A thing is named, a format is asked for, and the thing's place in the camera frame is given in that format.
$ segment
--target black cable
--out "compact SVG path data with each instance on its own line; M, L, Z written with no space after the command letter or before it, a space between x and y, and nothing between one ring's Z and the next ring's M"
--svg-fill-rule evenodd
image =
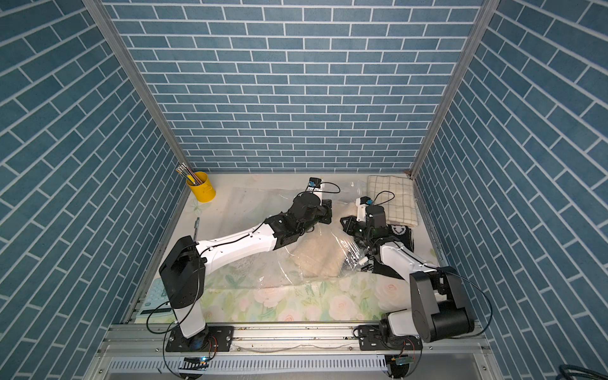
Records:
M158 305L158 306L156 307L156 309L152 310L152 312L148 314L148 317L146 318L146 328L147 328L147 329L148 329L148 331L149 331L149 332L151 332L152 334L158 334L158 335L163 335L163 334L164 334L164 333L157 333L157 332L155 332L155 331L150 330L149 322L150 322L150 317L152 316L152 314L156 313L156 311L157 311L157 310L158 310L158 309L159 309L161 306L166 305L166 304L168 304L168 303L169 303L169 301L166 301L166 302L161 303L160 305Z
M380 343L382 343L382 345L384 346L384 348L386 348L388 351L395 351L397 350L397 348L395 347L389 347L386 343L384 343L384 341L382 340L382 338L380 337Z
M169 365L167 364L167 358L165 358L165 339L167 338L167 333L172 330L173 328L171 328L171 325L173 324L173 322L169 323L169 327L167 328L167 330L165 331L165 335L162 337L162 361L165 363L165 367L169 370L169 372L171 372L171 374L177 378L180 378L182 380L184 380L184 378L181 375L178 375L177 373L173 372L173 370L171 370L171 368L169 367Z
M417 262L419 262L421 265L423 265L423 266L425 266L425 267L427 267L427 268L431 268L431 269L437 270L437 268L432 267L432 266L428 266L427 264L423 263L423 262L422 262L422 261L420 261L419 259L417 259L417 258L415 258L414 256L410 255L410 254L409 254L409 253L408 253L406 250L404 250L403 248L399 248L399 249L401 249L401 251L402 251L402 252L404 252L406 255L408 255L408 256L409 256L409 257L411 257L412 259L414 259L414 260L416 260ZM486 330L487 330L487 329L490 327L490 323L492 323L492 318L494 317L494 308L492 307L492 301L490 301L490 298L488 298L488 296L487 296L487 295L486 295L486 294L483 292L483 290L482 290L482 289L481 289L479 286L477 286L477 284L476 284L476 283L474 283L473 281L470 281L468 278L463 277L463 276L461 276L461 275L459 275L459 274L456 274L456 273L453 273L453 272L446 272L446 273L451 274L451 275L454 275L454 276L456 276L456 277L458 277L458 278L460 278L460 279L462 279L462 280L464 280L464 281L468 282L468 283L469 283L469 284L471 284L471 285L472 285L472 286L473 286L475 289L479 290L479 292L480 292L480 293L481 293L481 294L484 296L484 298L485 298L485 299L486 299L486 301L488 302L488 306L489 306L489 308L490 308L490 317L488 318L488 323L486 324L486 326L485 326L485 327L484 327L484 328L483 328L483 329L482 329L480 332L478 332L477 334L473 334L473 335L457 336L457 337L452 337L452 338L449 338L449 339L466 339L466 338L473 338L473 337L476 337L476 336L479 336L479 335L481 335L481 334L485 333L485 332L486 332Z
M573 378L587 378L594 380L608 380L608 376L603 375L599 372L589 370L578 365L562 364L559 366L559 374L555 377L556 380L574 380Z
M401 355L403 355L403 351L406 349L406 341L405 339L403 340L403 348L401 349L401 352L399 353L399 357L401 357Z
M322 184L330 184L330 185L334 185L335 187L337 187L338 191L336 191L336 192L319 191L319 193L338 194L338 193L340 193L340 192L342 191L342 190L340 189L340 187L339 187L338 185L336 185L335 183L333 183L333 182L321 182L319 185L322 185Z
M378 199L378 196L379 196L380 194L382 194L382 193L391 193L391 194L393 195L393 197L392 197L392 198L390 198L388 201L384 201L384 202L382 202L382 203L376 204L376 199ZM385 204L385 203L387 203L387 202L392 201L394 198L395 198L395 193L390 192L390 191L388 191L388 190L383 190L383 191L379 192L378 194L376 194L376 197L374 198L374 201L373 201L373 203L372 203L372 204L373 204L373 205L375 205L375 206L380 206L381 204Z
M204 250L201 252L201 254L200 254L200 255L202 256L202 255L203 255L205 252L207 252L207 251L208 251L208 250L210 250L211 248L216 248L216 247L220 247L220 246L225 246L225 245L227 245L227 244L232 244L232 243L236 243L237 241L241 241L241 240L245 239L246 237L248 237L250 233L254 233L254 232L255 232L255 231L257 231L258 229L260 229L260 227L261 227L263 224L264 224L264 222L260 223L260 225L259 225L259 226L257 226L257 227L256 227L256 228L255 228L255 229L252 231L252 232L249 232L249 233L247 233L246 235L243 235L243 236L239 237L239 238L238 238L238 239L236 239L236 240L233 240L233 241L227 241L226 243L219 243L219 244L216 244L216 245L214 245L214 246L207 247L207 248L205 248L205 249L204 249Z
M594 375L588 375L587 373L580 373L580 372L571 372L568 373L568 377L564 377L564 375L559 374L555 377L555 380L561 380L561 379L565 379L565 380L574 380L574 378L586 378L586 379L593 379L593 380L603 380L605 378L599 378L597 376Z
M414 368L412 369L412 371L410 373L403 376L403 378L410 376L412 373L414 373L416 371L416 368L418 368L418 364L420 363L420 359L422 359L422 345L420 345L420 355L418 356L418 360L416 361L416 364L414 364Z
M342 189L340 189L340 187L338 185L336 185L333 182L321 182L319 185L322 184L330 184L330 185L334 185L335 187L338 188L338 191L336 192L328 192L325 190L311 190L311 191L306 191L304 190L303 192L299 192L298 194L295 195L294 199L296 199L298 196L300 196L300 194L304 194L304 193L328 193L328 194L339 194L340 192L342 192Z
M313 226L313 228L312 228L311 230L309 230L309 231L304 231L304 230L302 230L302 233L300 234L300 236L304 235L305 233L310 233L310 232L312 232L312 231L314 231L314 226Z

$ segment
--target pen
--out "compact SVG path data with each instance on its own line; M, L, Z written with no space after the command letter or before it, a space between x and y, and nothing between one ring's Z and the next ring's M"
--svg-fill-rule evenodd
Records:
M175 169L175 171L177 171L179 174L183 175L186 178L186 181L189 182L189 184L191 184L192 186L196 186L196 183L192 179L190 179L190 176L187 176L186 174L181 172L179 169Z
M200 218L197 218L196 221L194 222L194 236L192 236L192 240L196 241L196 235L198 234L198 222L200 221Z

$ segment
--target beige towel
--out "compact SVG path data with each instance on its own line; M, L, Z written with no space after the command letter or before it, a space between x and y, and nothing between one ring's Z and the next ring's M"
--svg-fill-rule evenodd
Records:
M375 199L380 192L388 190L395 194L395 198L382 206L386 213L386 222L410 227L418 225L416 215L416 200L414 198L414 181L394 176L368 176L367 196ZM393 196L382 193L378 196L376 204L388 201Z
M340 224L340 218L357 215L354 203L332 205L331 224L317 223L314 231L302 236L293 249L286 247L304 277L338 277L344 261L352 265L358 261L359 249Z

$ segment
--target brick wall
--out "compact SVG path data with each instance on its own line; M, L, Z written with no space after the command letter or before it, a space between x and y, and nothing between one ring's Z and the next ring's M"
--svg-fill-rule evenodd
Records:
M418 178L505 378L608 371L607 20L502 0Z
M482 0L203 3L105 1L194 166L401 171Z
M0 379L70 379L124 314L181 186L80 0L0 10Z

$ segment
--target plastic bag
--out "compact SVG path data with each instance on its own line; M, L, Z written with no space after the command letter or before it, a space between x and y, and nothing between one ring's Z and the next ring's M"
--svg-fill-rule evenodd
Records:
M352 237L342 231L340 218L356 215L354 200L365 191L362 181L336 183L340 193L324 193L332 199L332 223L317 223L295 243L234 261L206 276L206 289L259 289L301 285L330 277L344 277L358 269L361 253ZM327 184L325 190L334 191ZM233 188L232 207L226 210L219 235L226 236L284 212L301 190Z

